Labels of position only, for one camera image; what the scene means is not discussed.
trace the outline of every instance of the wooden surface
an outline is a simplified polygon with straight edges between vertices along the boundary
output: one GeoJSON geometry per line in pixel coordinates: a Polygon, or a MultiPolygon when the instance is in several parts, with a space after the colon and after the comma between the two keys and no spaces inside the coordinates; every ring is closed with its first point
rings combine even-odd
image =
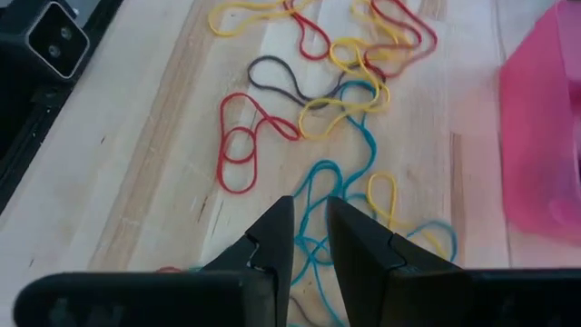
{"type": "MultiPolygon", "coordinates": [[[[346,172],[367,160],[366,145],[348,124],[327,141],[295,144],[264,128],[256,188],[231,196],[219,187],[218,103],[226,94],[248,91],[271,114],[298,115],[288,100],[249,88],[245,68],[253,58],[284,58],[308,94],[322,94],[338,74],[329,63],[300,58],[298,28],[290,19],[253,25],[237,38],[214,37],[206,15],[220,2],[125,0],[0,216],[1,325],[10,323],[17,292],[35,278],[206,263],[276,199],[292,193],[317,160],[337,160],[346,172]]],[[[464,267],[581,264],[581,250],[520,233],[506,224],[502,210],[497,72],[552,2],[408,0],[440,43],[429,59],[389,83],[389,112],[369,122],[379,143],[373,170],[397,176],[398,217],[454,225],[457,264],[464,267]]],[[[332,39],[361,35],[349,4],[318,1],[305,15],[332,39]]],[[[242,17],[228,12],[222,27],[242,17]]],[[[320,40],[309,38],[309,46],[319,49],[320,40]]],[[[262,66],[256,76],[289,86],[278,68],[262,66]]],[[[322,126],[329,115],[311,119],[322,126]]],[[[247,104],[235,102],[229,122],[250,124],[253,116],[247,104]]],[[[249,147],[239,135],[231,153],[249,147]]],[[[232,186],[244,186],[249,173],[229,168],[226,175],[232,186]]],[[[316,193],[330,182],[321,177],[316,193]]],[[[362,184],[357,187],[362,191],[362,184]]],[[[301,213],[304,199],[295,205],[301,213]]],[[[313,217],[313,234],[321,233],[321,218],[313,217]]],[[[343,312],[333,271],[322,275],[331,303],[343,312]]],[[[328,323],[311,282],[309,274],[292,293],[313,321],[328,323]]],[[[293,305],[290,320],[303,322],[293,305]]]]}

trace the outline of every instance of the black metal frame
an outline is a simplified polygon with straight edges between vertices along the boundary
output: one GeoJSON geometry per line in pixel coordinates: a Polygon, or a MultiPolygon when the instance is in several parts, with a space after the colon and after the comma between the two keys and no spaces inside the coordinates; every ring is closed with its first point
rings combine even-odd
{"type": "Polygon", "coordinates": [[[122,2],[101,0],[94,9],[83,26],[91,47],[68,82],[38,78],[0,52],[0,212],[20,183],[122,2]]]}
{"type": "MultiPolygon", "coordinates": [[[[33,282],[16,301],[16,326],[285,326],[292,201],[281,198],[198,272],[65,273],[33,282]]],[[[329,199],[328,216],[351,326],[581,325],[581,270],[462,270],[339,198],[329,199]]]]}

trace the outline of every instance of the rubber band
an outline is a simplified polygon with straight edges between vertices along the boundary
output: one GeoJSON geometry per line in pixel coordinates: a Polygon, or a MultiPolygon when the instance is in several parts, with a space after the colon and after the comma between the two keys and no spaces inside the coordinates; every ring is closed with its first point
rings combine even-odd
{"type": "Polygon", "coordinates": [[[289,10],[252,15],[249,18],[244,19],[238,26],[236,26],[236,28],[234,28],[231,31],[221,31],[213,23],[218,14],[221,14],[228,9],[240,8],[240,9],[247,9],[247,10],[251,10],[251,11],[255,11],[255,12],[260,12],[260,11],[267,11],[267,10],[276,9],[279,5],[283,5],[285,1],[286,0],[277,0],[274,3],[267,3],[267,4],[252,3],[252,2],[246,2],[246,1],[235,1],[235,2],[227,2],[227,3],[220,4],[220,5],[216,5],[208,14],[208,25],[210,26],[210,29],[216,35],[222,36],[222,37],[232,37],[232,36],[242,34],[246,30],[246,27],[248,27],[248,25],[250,25],[254,22],[264,20],[264,19],[275,19],[275,18],[286,17],[288,15],[299,12],[300,10],[302,10],[304,7],[306,7],[308,4],[314,2],[315,0],[304,0],[302,3],[300,3],[297,6],[292,7],[289,10]]]}
{"type": "MultiPolygon", "coordinates": [[[[355,68],[357,68],[357,66],[355,66],[355,65],[350,67],[350,69],[355,69],[355,68]]],[[[347,72],[343,72],[340,74],[339,78],[337,79],[337,83],[336,83],[335,87],[333,87],[333,89],[331,91],[329,91],[325,95],[321,95],[318,97],[310,97],[310,96],[305,95],[300,90],[299,82],[297,81],[297,76],[292,71],[292,68],[284,60],[280,59],[278,56],[275,56],[275,55],[263,55],[263,56],[260,56],[256,59],[254,59],[248,65],[247,74],[248,74],[248,81],[250,82],[250,84],[252,86],[254,86],[260,90],[272,91],[272,92],[276,92],[278,94],[282,94],[282,95],[288,97],[290,100],[292,100],[292,102],[294,102],[295,104],[298,104],[299,106],[304,107],[307,104],[307,102],[313,101],[316,98],[335,97],[339,91],[344,89],[345,83],[341,83],[341,81],[343,80],[343,78],[345,78],[345,75],[347,74],[347,72]],[[267,62],[267,61],[270,61],[270,62],[273,62],[273,63],[280,65],[289,74],[290,79],[292,80],[292,85],[294,86],[294,90],[295,90],[296,95],[292,94],[289,91],[283,90],[277,86],[260,84],[260,83],[256,82],[256,80],[254,80],[254,78],[252,77],[252,71],[254,70],[254,68],[258,64],[260,64],[262,62],[267,62]]],[[[319,109],[322,109],[328,105],[329,104],[313,105],[310,109],[311,110],[319,110],[319,109]]]]}
{"type": "Polygon", "coordinates": [[[285,139],[287,139],[289,141],[298,141],[300,139],[300,132],[293,123],[289,122],[288,120],[282,119],[280,117],[269,115],[261,107],[261,105],[256,100],[254,100],[252,97],[250,97],[249,95],[244,94],[244,93],[234,93],[234,94],[230,94],[230,95],[226,96],[222,100],[222,103],[220,104],[220,131],[221,131],[222,138],[220,140],[220,150],[219,150],[219,154],[218,154],[218,163],[216,164],[216,179],[218,180],[218,183],[220,184],[220,186],[226,192],[232,193],[232,194],[244,194],[244,193],[247,193],[249,190],[251,190],[252,187],[254,187],[254,185],[256,184],[256,181],[258,180],[257,138],[258,138],[258,130],[263,123],[270,124],[280,135],[282,135],[282,137],[284,137],[285,139]],[[224,111],[226,108],[226,104],[228,104],[229,101],[231,101],[232,99],[234,99],[236,97],[244,97],[244,98],[250,100],[251,103],[254,105],[254,108],[262,115],[262,118],[254,127],[254,130],[252,130],[248,127],[244,127],[244,126],[236,126],[236,127],[233,127],[230,131],[226,132],[225,122],[224,122],[225,121],[224,111]],[[289,134],[286,131],[284,131],[284,129],[282,129],[283,126],[289,128],[292,131],[292,134],[289,134]],[[228,140],[229,140],[230,136],[235,132],[245,133],[252,139],[251,152],[248,155],[246,155],[245,157],[242,157],[240,159],[233,159],[228,155],[228,140]],[[224,181],[224,176],[223,176],[224,165],[226,163],[246,164],[249,161],[252,161],[252,170],[253,170],[251,183],[241,190],[232,190],[232,188],[230,188],[226,184],[226,182],[224,181]]]}
{"type": "MultiPolygon", "coordinates": [[[[368,7],[371,7],[370,0],[354,0],[353,4],[351,4],[351,6],[350,6],[350,11],[356,18],[358,18],[362,22],[371,23],[372,25],[375,25],[381,32],[383,32],[383,34],[385,34],[387,37],[389,37],[395,45],[399,45],[399,42],[402,42],[403,43],[402,48],[406,48],[406,47],[410,48],[411,47],[411,42],[409,41],[408,37],[406,36],[406,34],[404,32],[402,32],[400,29],[393,28],[393,27],[387,25],[384,22],[384,20],[382,20],[380,17],[377,17],[373,11],[371,11],[369,15],[363,14],[362,12],[360,12],[357,9],[357,4],[365,4],[368,7]]],[[[415,30],[413,26],[411,26],[410,28],[413,29],[413,31],[415,31],[415,33],[417,33],[419,35],[419,38],[421,39],[421,34],[417,30],[415,30]]],[[[370,42],[367,42],[364,39],[358,38],[358,37],[343,37],[342,43],[349,43],[352,45],[356,45],[360,50],[364,50],[364,51],[367,51],[367,49],[372,47],[372,44],[370,42]]],[[[378,52],[377,54],[371,55],[369,57],[369,59],[370,60],[395,60],[397,62],[404,61],[404,60],[399,58],[399,56],[397,55],[398,52],[395,52],[392,49],[389,49],[389,50],[379,49],[377,52],[378,52]]],[[[332,55],[332,57],[330,58],[331,61],[333,61],[340,69],[344,69],[344,67],[347,67],[347,66],[350,66],[352,64],[357,63],[356,59],[341,60],[334,53],[332,53],[331,50],[330,50],[330,55],[332,55]]],[[[407,58],[409,56],[410,56],[410,51],[406,51],[404,58],[407,58]]]]}
{"type": "MultiPolygon", "coordinates": [[[[284,10],[291,10],[294,9],[294,0],[287,0],[287,1],[283,1],[282,5],[284,6],[284,10]]],[[[308,18],[306,18],[305,16],[303,16],[301,13],[299,12],[294,12],[291,13],[290,16],[292,16],[292,18],[294,18],[294,20],[297,22],[297,24],[299,25],[300,28],[300,40],[299,40],[299,52],[302,56],[304,56],[305,58],[312,60],[312,61],[318,61],[318,60],[322,60],[325,59],[327,56],[329,56],[329,49],[330,49],[330,39],[329,36],[327,35],[327,33],[325,33],[325,31],[320,28],[316,23],[312,22],[311,20],[309,20],[308,18]],[[305,42],[305,25],[307,25],[308,27],[310,27],[311,29],[313,29],[316,33],[319,33],[320,36],[322,36],[323,41],[325,42],[325,51],[322,54],[319,55],[315,55],[315,54],[309,54],[307,52],[307,50],[305,50],[304,48],[304,42],[305,42]]]]}
{"type": "Polygon", "coordinates": [[[415,50],[415,49],[418,49],[419,46],[421,45],[422,38],[421,38],[421,34],[413,26],[409,25],[408,23],[398,21],[398,20],[388,16],[387,14],[383,13],[378,7],[378,1],[379,0],[371,0],[371,8],[373,9],[374,13],[376,13],[379,17],[381,17],[385,21],[387,21],[393,25],[396,25],[402,29],[408,29],[408,30],[415,31],[414,35],[418,39],[418,42],[412,46],[408,46],[408,45],[373,45],[369,49],[367,49],[367,51],[363,55],[364,62],[365,62],[366,66],[375,67],[378,71],[381,71],[381,75],[385,78],[394,78],[394,77],[400,76],[404,72],[404,70],[407,67],[409,67],[411,64],[413,64],[413,63],[415,63],[423,58],[426,58],[428,55],[431,55],[434,51],[436,51],[436,48],[438,47],[438,36],[436,35],[436,32],[434,32],[434,30],[431,27],[429,27],[429,25],[427,25],[424,21],[419,19],[419,17],[417,17],[415,14],[413,14],[406,7],[406,5],[404,5],[400,0],[383,0],[383,1],[391,2],[391,3],[395,4],[397,7],[399,7],[409,18],[411,18],[412,21],[414,21],[416,24],[420,25],[429,34],[430,38],[432,39],[432,43],[430,44],[430,46],[427,50],[420,52],[419,54],[411,56],[411,58],[406,60],[405,62],[403,62],[399,66],[399,69],[396,70],[395,72],[386,73],[384,70],[382,70],[381,68],[379,68],[376,65],[371,63],[373,58],[370,55],[370,53],[373,53],[374,51],[385,50],[385,49],[415,50]]]}
{"type": "MultiPolygon", "coordinates": [[[[369,205],[371,206],[371,208],[373,208],[373,210],[376,213],[378,213],[381,217],[383,217],[385,219],[388,229],[393,230],[392,225],[395,225],[395,228],[400,228],[400,229],[408,229],[408,230],[414,229],[414,226],[411,223],[402,222],[402,221],[396,220],[394,218],[394,214],[396,211],[397,199],[398,199],[398,184],[397,184],[396,179],[393,177],[392,174],[379,172],[379,173],[373,174],[369,178],[369,181],[367,183],[367,201],[368,201],[369,205]],[[389,184],[391,187],[391,197],[389,200],[389,211],[387,213],[384,210],[382,210],[373,200],[373,182],[377,178],[382,178],[382,179],[389,181],[389,184]]],[[[436,236],[434,236],[432,233],[424,231],[423,229],[417,231],[416,233],[421,233],[426,238],[426,240],[428,240],[428,242],[435,248],[436,252],[438,253],[438,255],[440,257],[442,257],[442,258],[447,258],[447,257],[454,258],[456,256],[454,253],[451,255],[447,255],[442,244],[438,241],[436,236]]]]}
{"type": "MultiPolygon", "coordinates": [[[[332,45],[331,45],[331,51],[330,51],[330,58],[331,60],[333,60],[332,57],[332,49],[334,46],[336,46],[337,44],[340,44],[342,42],[344,38],[341,38],[337,41],[335,41],[332,45]]],[[[378,100],[381,94],[381,91],[384,91],[385,95],[386,95],[386,101],[385,104],[389,103],[390,101],[390,93],[389,93],[389,89],[388,87],[385,85],[385,83],[383,83],[380,79],[378,79],[378,77],[376,77],[375,75],[373,75],[370,71],[369,68],[367,68],[364,63],[363,63],[363,58],[361,56],[361,52],[359,50],[359,48],[357,46],[355,46],[354,48],[355,51],[355,55],[359,64],[359,67],[361,68],[361,70],[363,72],[359,72],[359,71],[355,71],[352,68],[348,67],[348,66],[342,66],[342,69],[344,72],[346,72],[347,74],[353,75],[355,77],[358,78],[363,78],[364,80],[367,80],[371,83],[371,85],[373,86],[374,89],[374,96],[373,99],[367,103],[363,103],[363,104],[357,104],[357,103],[348,103],[348,102],[344,102],[342,100],[338,100],[338,99],[334,99],[334,98],[319,98],[319,99],[314,99],[308,103],[305,104],[305,106],[303,107],[303,109],[300,111],[299,113],[299,130],[300,130],[300,134],[305,138],[305,139],[310,139],[310,140],[321,140],[326,138],[330,131],[339,123],[339,121],[341,121],[342,119],[346,118],[349,115],[354,115],[354,114],[359,114],[359,113],[378,113],[381,111],[384,111],[385,108],[383,108],[382,105],[377,105],[378,104],[378,100]],[[335,105],[340,105],[342,107],[344,107],[346,110],[342,111],[341,114],[337,115],[325,128],[325,131],[322,134],[311,134],[308,133],[305,128],[304,128],[304,119],[305,116],[307,114],[307,112],[311,109],[311,107],[314,106],[318,106],[321,104],[335,104],[335,105]]]]}
{"type": "MultiPolygon", "coordinates": [[[[372,85],[369,82],[349,81],[349,82],[345,83],[345,85],[341,89],[340,99],[343,98],[344,92],[348,88],[353,87],[353,86],[365,88],[365,89],[369,90],[372,94],[375,92],[374,88],[372,87],[372,85]]],[[[304,276],[306,275],[308,269],[312,266],[313,273],[315,276],[315,282],[316,282],[317,289],[318,289],[319,294],[320,294],[320,298],[323,302],[323,305],[328,310],[332,320],[336,324],[338,324],[339,326],[343,326],[344,324],[340,320],[338,314],[336,314],[335,311],[330,306],[330,303],[325,295],[325,292],[322,289],[322,283],[321,283],[320,275],[319,275],[319,268],[321,266],[322,267],[325,267],[325,266],[330,267],[333,265],[333,262],[330,259],[325,260],[325,259],[321,259],[318,256],[319,251],[324,251],[326,253],[326,256],[328,258],[330,258],[330,250],[329,250],[329,247],[326,245],[327,242],[329,241],[329,237],[325,236],[321,240],[316,240],[312,237],[307,236],[306,232],[307,232],[307,227],[308,227],[309,222],[310,222],[311,213],[315,209],[317,209],[320,205],[326,203],[327,199],[330,196],[338,196],[338,197],[343,198],[346,201],[355,200],[355,199],[360,199],[360,200],[366,199],[366,194],[364,194],[364,193],[348,194],[349,187],[354,182],[356,182],[361,176],[363,176],[366,172],[369,171],[369,169],[371,168],[371,166],[375,162],[375,159],[377,156],[377,143],[376,143],[375,138],[373,137],[372,133],[370,132],[370,130],[367,129],[367,127],[365,126],[366,117],[367,117],[367,113],[363,113],[363,115],[361,117],[361,121],[357,122],[351,116],[347,116],[348,121],[352,125],[354,125],[358,130],[361,131],[364,139],[366,140],[366,143],[369,146],[370,154],[369,154],[369,160],[366,163],[366,165],[363,166],[360,170],[356,171],[355,173],[353,173],[351,176],[349,176],[347,179],[344,180],[341,169],[336,163],[334,163],[328,159],[320,160],[312,166],[312,168],[307,173],[307,176],[305,177],[305,179],[303,180],[303,182],[300,184],[297,191],[293,195],[294,197],[297,197],[299,194],[304,192],[305,189],[307,190],[307,199],[306,199],[306,204],[305,204],[305,211],[304,211],[304,214],[302,215],[302,217],[300,218],[299,231],[297,232],[297,235],[295,236],[295,240],[294,240],[295,245],[306,256],[306,260],[305,260],[305,263],[303,264],[302,268],[300,269],[299,273],[292,280],[291,285],[296,285],[298,282],[300,282],[300,280],[302,280],[302,278],[304,278],[304,276]],[[320,199],[313,202],[312,201],[312,186],[314,183],[314,179],[316,178],[318,173],[321,173],[324,171],[330,171],[335,175],[335,177],[336,177],[335,184],[334,184],[332,190],[330,190],[328,194],[322,196],[320,199]]],[[[393,196],[393,194],[392,194],[392,197],[393,197],[392,203],[395,203],[396,197],[393,196]]],[[[377,217],[375,215],[375,211],[372,214],[372,218],[377,220],[377,217]]],[[[446,225],[445,223],[442,223],[442,222],[438,222],[438,221],[428,222],[428,223],[425,223],[423,225],[418,226],[416,229],[414,229],[412,232],[410,232],[408,234],[408,237],[413,237],[416,233],[426,233],[424,230],[427,228],[431,228],[431,227],[440,227],[440,228],[444,229],[445,232],[449,233],[450,238],[452,240],[451,241],[452,242],[452,254],[451,254],[450,258],[451,258],[451,260],[454,260],[454,258],[456,257],[456,251],[457,251],[456,249],[457,249],[458,241],[457,241],[457,236],[456,236],[454,230],[451,228],[451,226],[446,225]]]]}
{"type": "Polygon", "coordinates": [[[179,268],[175,268],[172,266],[166,266],[166,267],[162,267],[158,270],[155,271],[156,273],[181,273],[182,269],[179,268]]]}

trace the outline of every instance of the pink bin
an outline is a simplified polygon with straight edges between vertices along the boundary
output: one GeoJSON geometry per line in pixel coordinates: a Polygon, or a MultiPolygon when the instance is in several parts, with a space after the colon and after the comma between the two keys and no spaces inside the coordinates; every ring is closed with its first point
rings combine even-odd
{"type": "Polygon", "coordinates": [[[500,103],[508,220],[581,245],[581,2],[537,22],[502,67],[500,103]]]}

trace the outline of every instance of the black rubber band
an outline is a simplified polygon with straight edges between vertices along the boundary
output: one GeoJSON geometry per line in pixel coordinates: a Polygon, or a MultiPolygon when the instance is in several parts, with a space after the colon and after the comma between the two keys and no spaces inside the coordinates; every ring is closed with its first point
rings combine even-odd
{"type": "MultiPolygon", "coordinates": [[[[359,64],[354,64],[354,65],[350,66],[350,69],[355,69],[358,67],[359,67],[359,64]]],[[[318,97],[310,97],[310,96],[305,95],[300,90],[299,82],[297,81],[297,76],[292,71],[292,68],[289,66],[289,64],[287,64],[284,60],[280,59],[278,56],[263,55],[263,56],[260,56],[256,59],[254,59],[248,65],[247,73],[248,73],[248,81],[252,84],[252,86],[254,86],[260,90],[273,91],[273,92],[276,92],[278,94],[282,94],[282,95],[288,97],[289,99],[291,99],[292,102],[294,102],[295,104],[298,104],[301,107],[304,107],[307,103],[309,103],[315,99],[334,98],[337,95],[337,93],[344,87],[345,83],[342,83],[342,80],[343,80],[343,78],[345,78],[345,75],[347,74],[347,72],[342,72],[339,75],[339,78],[337,79],[337,84],[335,85],[335,87],[327,94],[324,94],[324,95],[321,95],[318,97]],[[285,71],[287,71],[287,73],[289,73],[290,79],[292,80],[292,84],[294,85],[294,89],[295,89],[295,92],[297,95],[294,95],[294,94],[290,93],[289,91],[283,90],[283,89],[276,87],[276,86],[259,84],[258,82],[256,82],[254,80],[254,78],[252,78],[252,70],[254,69],[254,67],[257,64],[264,62],[264,61],[272,61],[276,64],[279,64],[282,66],[282,68],[284,68],[285,71]]],[[[310,109],[311,110],[319,110],[319,109],[322,109],[328,105],[329,104],[317,104],[317,105],[313,105],[310,109]]]]}

